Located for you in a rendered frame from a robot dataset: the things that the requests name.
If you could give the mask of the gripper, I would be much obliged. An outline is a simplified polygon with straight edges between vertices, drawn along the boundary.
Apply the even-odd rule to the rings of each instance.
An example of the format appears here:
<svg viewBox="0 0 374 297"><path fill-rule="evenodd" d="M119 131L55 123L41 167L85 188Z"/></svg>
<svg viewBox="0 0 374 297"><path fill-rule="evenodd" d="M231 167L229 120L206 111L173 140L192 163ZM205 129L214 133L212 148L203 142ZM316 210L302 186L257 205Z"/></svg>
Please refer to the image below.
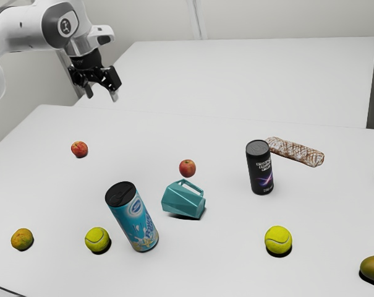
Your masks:
<svg viewBox="0 0 374 297"><path fill-rule="evenodd" d="M67 70L71 81L81 87L88 98L93 96L89 82L97 82L106 87L113 102L118 101L118 90L122 82L113 66L104 68L99 50L93 50L84 56L71 56L70 61Z"/></svg>

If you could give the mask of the teal faceted mug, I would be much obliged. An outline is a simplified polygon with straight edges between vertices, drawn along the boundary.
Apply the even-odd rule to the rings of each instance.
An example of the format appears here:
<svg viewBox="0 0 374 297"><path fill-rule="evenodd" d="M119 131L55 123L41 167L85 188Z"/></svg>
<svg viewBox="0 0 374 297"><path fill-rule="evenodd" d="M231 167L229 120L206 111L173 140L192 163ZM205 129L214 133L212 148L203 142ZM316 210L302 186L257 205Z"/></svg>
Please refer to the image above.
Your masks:
<svg viewBox="0 0 374 297"><path fill-rule="evenodd" d="M200 219L206 199L204 191L186 179L171 183L161 199L161 206L165 212Z"/></svg>

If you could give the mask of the red apple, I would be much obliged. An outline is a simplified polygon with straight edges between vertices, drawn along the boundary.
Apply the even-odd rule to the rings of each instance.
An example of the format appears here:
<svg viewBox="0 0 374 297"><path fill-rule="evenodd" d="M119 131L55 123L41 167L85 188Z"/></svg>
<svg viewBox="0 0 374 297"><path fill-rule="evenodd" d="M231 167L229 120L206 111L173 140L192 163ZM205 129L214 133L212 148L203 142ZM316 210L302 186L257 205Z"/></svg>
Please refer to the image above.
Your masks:
<svg viewBox="0 0 374 297"><path fill-rule="evenodd" d="M88 146L83 141L75 141L71 145L71 152L77 157L77 158L83 158L86 157L88 154Z"/></svg>
<svg viewBox="0 0 374 297"><path fill-rule="evenodd" d="M196 173L196 164L193 160L185 159L179 164L179 172L185 178L190 178Z"/></svg>

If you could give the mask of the blue drink can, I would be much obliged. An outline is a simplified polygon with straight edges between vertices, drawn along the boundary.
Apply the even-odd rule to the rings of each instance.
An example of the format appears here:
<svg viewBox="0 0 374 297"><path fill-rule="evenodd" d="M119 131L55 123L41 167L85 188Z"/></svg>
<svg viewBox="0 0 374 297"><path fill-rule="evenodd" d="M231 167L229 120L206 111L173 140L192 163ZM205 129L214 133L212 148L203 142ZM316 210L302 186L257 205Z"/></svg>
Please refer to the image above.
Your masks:
<svg viewBox="0 0 374 297"><path fill-rule="evenodd" d="M159 233L133 183L111 186L105 202L135 251L147 252L157 245Z"/></svg>

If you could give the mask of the yellow tennis ball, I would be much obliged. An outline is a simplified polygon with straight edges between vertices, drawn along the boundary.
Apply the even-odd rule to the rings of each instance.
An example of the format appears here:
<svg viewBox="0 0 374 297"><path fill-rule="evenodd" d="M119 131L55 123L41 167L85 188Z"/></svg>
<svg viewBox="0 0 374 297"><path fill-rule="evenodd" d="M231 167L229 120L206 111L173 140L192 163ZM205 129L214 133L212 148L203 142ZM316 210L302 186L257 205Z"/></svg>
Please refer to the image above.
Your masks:
<svg viewBox="0 0 374 297"><path fill-rule="evenodd" d="M108 232L102 227L93 227L85 235L85 245L94 253L105 251L110 241Z"/></svg>
<svg viewBox="0 0 374 297"><path fill-rule="evenodd" d="M265 246L274 254L284 254L292 247L291 232L283 226L272 226L265 233Z"/></svg>

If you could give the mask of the orange fruit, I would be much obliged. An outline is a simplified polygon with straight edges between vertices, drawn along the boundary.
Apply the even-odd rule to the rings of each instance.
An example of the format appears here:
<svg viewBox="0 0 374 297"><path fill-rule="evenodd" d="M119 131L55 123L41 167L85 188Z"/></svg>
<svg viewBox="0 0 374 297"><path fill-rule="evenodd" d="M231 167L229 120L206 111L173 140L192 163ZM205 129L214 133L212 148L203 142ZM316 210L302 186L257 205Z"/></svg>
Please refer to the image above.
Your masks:
<svg viewBox="0 0 374 297"><path fill-rule="evenodd" d="M33 233L27 228L18 229L11 237L11 245L18 251L27 250L33 242Z"/></svg>

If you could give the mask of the black drink can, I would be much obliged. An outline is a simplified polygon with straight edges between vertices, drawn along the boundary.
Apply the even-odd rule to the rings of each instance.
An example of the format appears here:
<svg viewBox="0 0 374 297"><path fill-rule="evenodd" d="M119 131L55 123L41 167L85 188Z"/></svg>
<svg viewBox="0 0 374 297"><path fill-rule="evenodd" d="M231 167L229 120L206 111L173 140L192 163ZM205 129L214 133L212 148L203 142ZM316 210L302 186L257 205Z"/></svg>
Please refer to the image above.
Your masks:
<svg viewBox="0 0 374 297"><path fill-rule="evenodd" d="M245 148L250 184L253 193L269 194L274 188L271 152L264 140L252 140Z"/></svg>

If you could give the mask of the brown bread loaf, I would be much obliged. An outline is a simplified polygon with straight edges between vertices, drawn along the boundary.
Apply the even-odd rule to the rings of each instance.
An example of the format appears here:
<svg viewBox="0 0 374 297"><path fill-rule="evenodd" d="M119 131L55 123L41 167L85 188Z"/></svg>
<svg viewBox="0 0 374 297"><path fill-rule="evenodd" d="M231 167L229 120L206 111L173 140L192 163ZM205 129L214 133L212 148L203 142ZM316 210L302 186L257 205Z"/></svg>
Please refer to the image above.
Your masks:
<svg viewBox="0 0 374 297"><path fill-rule="evenodd" d="M279 137L268 137L265 141L272 153L312 168L322 165L325 160L323 152L289 140L283 140Z"/></svg>

